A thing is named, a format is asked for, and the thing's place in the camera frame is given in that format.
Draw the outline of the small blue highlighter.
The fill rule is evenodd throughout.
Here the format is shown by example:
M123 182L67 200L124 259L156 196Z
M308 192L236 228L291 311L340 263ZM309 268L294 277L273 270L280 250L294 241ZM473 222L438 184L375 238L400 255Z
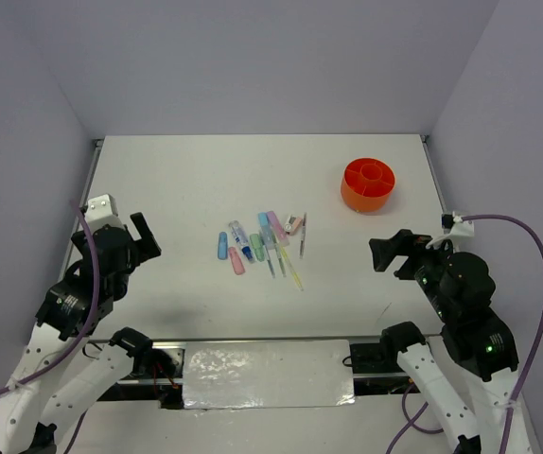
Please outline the small blue highlighter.
M219 233L218 238L218 259L226 260L228 257L228 238L225 232Z

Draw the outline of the grey pink pen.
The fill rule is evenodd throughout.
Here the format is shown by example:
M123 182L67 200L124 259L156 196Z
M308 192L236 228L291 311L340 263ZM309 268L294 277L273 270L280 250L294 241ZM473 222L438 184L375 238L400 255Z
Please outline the grey pink pen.
M307 212L304 212L302 223L301 223L301 236L300 236L300 244L299 244L299 258L300 259L303 259L305 255L306 238L307 238Z

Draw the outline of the yellow gel pen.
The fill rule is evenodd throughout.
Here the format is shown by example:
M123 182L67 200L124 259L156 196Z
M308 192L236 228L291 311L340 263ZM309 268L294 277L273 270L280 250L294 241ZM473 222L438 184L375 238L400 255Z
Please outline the yellow gel pen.
M283 259L285 260L285 262L287 264L287 267L289 268L289 272L292 275L292 278L293 278L297 288L300 289L300 291L304 291L304 287L303 287L303 283L301 281L301 278L300 278L299 274L297 273L296 269L294 268L294 266L292 265L292 263L291 263L291 261L289 259L288 253L286 252L285 248L282 245L279 245L279 249L280 249L281 255L283 256Z

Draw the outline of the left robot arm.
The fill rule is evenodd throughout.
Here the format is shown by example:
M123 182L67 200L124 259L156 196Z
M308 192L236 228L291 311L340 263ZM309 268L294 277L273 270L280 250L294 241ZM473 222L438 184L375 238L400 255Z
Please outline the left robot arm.
M174 374L168 354L146 335L124 327L81 372L61 381L97 325L126 296L132 273L161 254L144 216L134 213L131 222L138 238L106 201L80 209L82 229L72 242L81 258L46 293L29 343L0 390L0 453L54 453L68 430L78 430L87 411L117 381Z

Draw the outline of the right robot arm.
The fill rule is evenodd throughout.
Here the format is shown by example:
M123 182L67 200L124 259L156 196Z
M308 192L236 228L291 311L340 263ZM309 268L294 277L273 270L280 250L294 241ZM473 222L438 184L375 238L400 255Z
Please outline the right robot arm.
M440 423L454 453L529 453L523 411L513 396L519 379L514 336L491 309L496 285L487 264L473 253L457 252L445 239L401 230L369 242L375 271L405 257L395 272L413 280L443 324L441 338L460 368L470 400L464 402L437 365L424 336L412 322L383 330L381 362L406 372Z

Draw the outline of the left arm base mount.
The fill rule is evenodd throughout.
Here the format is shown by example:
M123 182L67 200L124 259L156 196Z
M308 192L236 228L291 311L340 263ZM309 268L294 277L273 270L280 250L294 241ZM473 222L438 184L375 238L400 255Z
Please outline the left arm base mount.
M118 380L99 402L150 402L164 410L184 409L184 360L181 345L154 344L156 359Z

